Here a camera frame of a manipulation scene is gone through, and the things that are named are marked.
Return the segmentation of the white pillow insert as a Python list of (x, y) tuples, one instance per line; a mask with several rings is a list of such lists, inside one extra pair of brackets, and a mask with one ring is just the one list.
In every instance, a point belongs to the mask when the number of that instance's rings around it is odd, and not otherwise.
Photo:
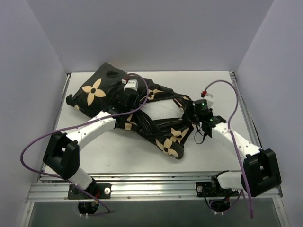
[(183, 110), (172, 99), (146, 103), (141, 110), (152, 120), (181, 118), (183, 115)]

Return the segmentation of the black pillowcase with beige flowers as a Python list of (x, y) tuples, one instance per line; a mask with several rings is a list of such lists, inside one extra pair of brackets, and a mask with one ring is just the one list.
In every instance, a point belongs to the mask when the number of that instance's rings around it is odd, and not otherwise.
[(122, 79), (138, 81), (139, 105), (172, 99), (183, 110), (183, 115), (181, 118), (152, 120), (140, 109), (135, 113), (121, 116), (116, 127), (134, 131), (154, 144), (165, 155), (181, 159), (184, 155), (185, 142), (193, 131), (193, 124), (184, 114), (186, 107), (192, 101), (187, 95), (178, 94), (171, 88), (156, 84), (152, 79), (141, 79), (109, 63), (104, 63), (74, 95), (70, 94), (66, 97), (66, 103), (93, 118), (112, 105), (118, 94), (124, 90)]

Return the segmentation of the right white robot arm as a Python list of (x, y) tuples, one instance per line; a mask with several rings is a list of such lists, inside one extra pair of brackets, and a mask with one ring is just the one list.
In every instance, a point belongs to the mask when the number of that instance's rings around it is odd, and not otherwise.
[(210, 183), (212, 193), (221, 195), (227, 189), (236, 189), (256, 197), (281, 185), (275, 152), (254, 145), (232, 129), (221, 116), (214, 116), (207, 100), (191, 101), (185, 116), (203, 132), (203, 137), (218, 141), (238, 158), (240, 171), (227, 170), (217, 174)]

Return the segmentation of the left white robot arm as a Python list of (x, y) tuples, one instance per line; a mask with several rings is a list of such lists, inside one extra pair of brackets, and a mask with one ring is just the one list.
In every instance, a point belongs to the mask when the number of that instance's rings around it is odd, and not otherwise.
[(98, 136), (113, 130), (120, 121), (121, 113), (138, 107), (138, 97), (137, 91), (127, 88), (115, 105), (100, 111), (87, 125), (51, 135), (43, 162), (62, 179), (78, 186), (80, 195), (91, 198), (95, 194), (96, 183), (80, 167), (80, 152)]

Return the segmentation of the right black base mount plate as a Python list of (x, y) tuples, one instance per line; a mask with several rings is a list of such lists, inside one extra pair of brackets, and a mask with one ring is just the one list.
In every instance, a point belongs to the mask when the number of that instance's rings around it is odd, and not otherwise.
[(215, 191), (211, 182), (196, 182), (197, 197), (214, 197)]

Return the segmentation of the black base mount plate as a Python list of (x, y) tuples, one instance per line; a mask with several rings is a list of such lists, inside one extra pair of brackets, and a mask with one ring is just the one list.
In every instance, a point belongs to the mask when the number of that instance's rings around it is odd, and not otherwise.
[[(98, 183), (96, 185), (96, 190), (92, 195), (94, 195), (98, 199), (109, 199), (111, 197), (111, 184), (109, 183)], [(69, 200), (85, 200), (85, 199), (91, 199), (88, 195), (81, 192), (79, 189), (76, 188), (75, 185), (70, 184), (69, 185), (69, 191), (67, 198)]]
[(211, 182), (196, 182), (197, 197), (214, 197), (215, 191)]

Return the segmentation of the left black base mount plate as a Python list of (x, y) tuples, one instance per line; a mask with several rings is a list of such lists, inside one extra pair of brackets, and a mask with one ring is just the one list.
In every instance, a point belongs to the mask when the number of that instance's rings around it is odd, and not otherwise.
[[(96, 190), (92, 195), (94, 195), (98, 199), (109, 199), (111, 197), (111, 184), (109, 183), (98, 183), (96, 185)], [(75, 185), (70, 184), (69, 185), (69, 191), (67, 198), (69, 200), (85, 200), (85, 199), (91, 199), (88, 195), (81, 192), (79, 189), (76, 188)]]

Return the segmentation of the aluminium rail frame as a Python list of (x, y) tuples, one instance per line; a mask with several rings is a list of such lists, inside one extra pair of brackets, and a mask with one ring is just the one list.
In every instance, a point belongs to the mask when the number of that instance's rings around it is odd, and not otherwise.
[[(182, 94), (197, 98), (207, 88), (214, 98), (212, 108), (224, 119), (232, 118), (234, 130), (258, 146), (256, 133), (248, 125), (247, 111), (234, 109), (236, 98), (228, 71), (142, 72), (149, 78)], [(63, 105), (58, 125), (68, 130), (84, 126), (86, 117), (76, 108)], [(181, 159), (162, 153), (134, 131), (115, 127), (98, 136), (80, 152), (80, 167), (97, 183), (111, 184), (116, 201), (200, 200), (196, 182), (211, 182), (223, 171), (240, 171), (238, 158), (214, 139), (201, 145), (190, 136)]]

